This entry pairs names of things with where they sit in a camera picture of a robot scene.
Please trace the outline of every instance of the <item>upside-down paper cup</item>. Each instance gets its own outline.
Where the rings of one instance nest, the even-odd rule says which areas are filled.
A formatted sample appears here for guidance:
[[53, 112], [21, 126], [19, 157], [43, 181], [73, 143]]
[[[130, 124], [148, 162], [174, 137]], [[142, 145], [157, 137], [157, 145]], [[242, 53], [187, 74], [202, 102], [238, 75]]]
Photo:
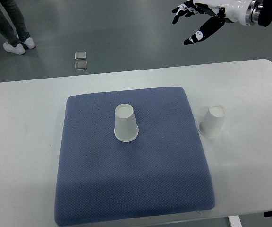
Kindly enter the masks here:
[[221, 134], [225, 118], [222, 105], [212, 105], [198, 125], [199, 132], [207, 138], [216, 138]]
[[120, 104], [115, 108], [116, 138], [122, 142], [130, 142], [138, 136], [139, 128], [136, 123], [134, 109], [129, 104]]

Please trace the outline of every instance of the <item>gray jeans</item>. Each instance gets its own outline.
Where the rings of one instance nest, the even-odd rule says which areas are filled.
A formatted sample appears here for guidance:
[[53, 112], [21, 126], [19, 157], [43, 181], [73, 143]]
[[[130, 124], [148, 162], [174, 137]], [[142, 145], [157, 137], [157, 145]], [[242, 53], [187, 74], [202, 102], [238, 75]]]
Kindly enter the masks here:
[[0, 10], [0, 33], [8, 40], [8, 43], [14, 47], [20, 43], [20, 40], [24, 42], [30, 37], [29, 32], [25, 26], [24, 17], [19, 10], [14, 0], [0, 0], [0, 3], [7, 11], [13, 25], [17, 30], [19, 39], [14, 34], [13, 28], [5, 18], [4, 14]]

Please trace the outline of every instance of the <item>robotic hand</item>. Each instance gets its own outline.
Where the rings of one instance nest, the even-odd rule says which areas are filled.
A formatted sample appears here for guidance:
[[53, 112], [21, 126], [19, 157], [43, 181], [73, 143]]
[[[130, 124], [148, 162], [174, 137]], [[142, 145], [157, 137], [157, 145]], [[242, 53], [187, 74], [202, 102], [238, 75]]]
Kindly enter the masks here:
[[187, 0], [176, 7], [172, 13], [175, 13], [173, 24], [177, 23], [183, 15], [185, 17], [195, 14], [211, 16], [195, 34], [184, 41], [184, 45], [189, 45], [207, 39], [225, 22], [238, 21], [245, 26], [255, 23], [268, 26], [272, 21], [272, 0]]

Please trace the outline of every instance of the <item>concrete floor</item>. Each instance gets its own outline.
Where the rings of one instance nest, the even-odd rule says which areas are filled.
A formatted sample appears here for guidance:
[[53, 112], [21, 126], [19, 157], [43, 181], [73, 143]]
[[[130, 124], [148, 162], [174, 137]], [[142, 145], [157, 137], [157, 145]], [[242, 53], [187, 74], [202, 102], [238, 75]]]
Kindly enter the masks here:
[[[179, 0], [17, 0], [37, 47], [17, 56], [3, 50], [0, 82], [155, 69], [252, 59], [272, 61], [272, 26], [226, 24], [206, 41], [184, 46], [209, 18], [172, 24]], [[87, 51], [88, 69], [74, 70], [74, 53]], [[243, 227], [272, 227], [263, 214], [240, 217]], [[227, 218], [168, 224], [228, 227]]]

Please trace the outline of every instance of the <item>shoe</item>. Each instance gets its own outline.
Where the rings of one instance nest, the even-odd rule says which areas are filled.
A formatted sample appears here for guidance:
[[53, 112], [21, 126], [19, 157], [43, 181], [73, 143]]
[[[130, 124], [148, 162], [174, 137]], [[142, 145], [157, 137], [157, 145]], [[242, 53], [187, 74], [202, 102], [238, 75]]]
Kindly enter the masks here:
[[33, 49], [35, 47], [35, 43], [33, 41], [33, 38], [31, 38], [31, 37], [27, 38], [22, 43], [25, 44], [29, 49]]
[[15, 53], [18, 55], [22, 55], [22, 54], [26, 53], [22, 44], [18, 44], [16, 47], [13, 47], [8, 42], [5, 42], [5, 43], [3, 43], [3, 47], [4, 47], [4, 50], [9, 53]]

